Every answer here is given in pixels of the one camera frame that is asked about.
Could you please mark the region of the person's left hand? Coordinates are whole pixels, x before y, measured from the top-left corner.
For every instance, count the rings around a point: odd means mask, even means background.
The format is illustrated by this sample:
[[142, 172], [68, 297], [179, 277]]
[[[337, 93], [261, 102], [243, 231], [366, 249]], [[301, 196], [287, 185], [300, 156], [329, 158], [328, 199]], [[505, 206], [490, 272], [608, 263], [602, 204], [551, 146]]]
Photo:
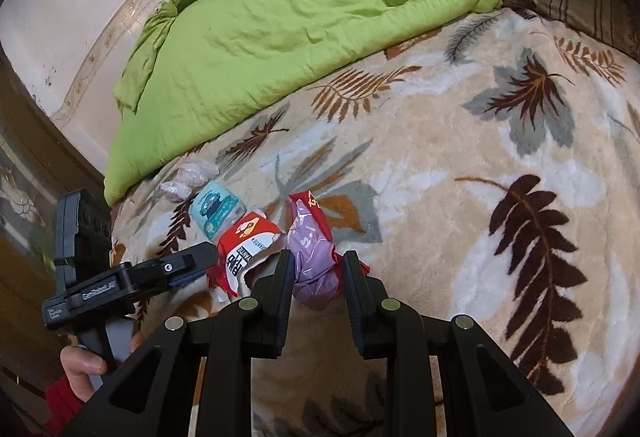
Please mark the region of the person's left hand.
[[74, 345], [67, 345], [61, 350], [60, 360], [70, 390], [80, 401], [88, 401], [94, 394], [91, 376], [106, 374], [106, 361], [85, 347]]

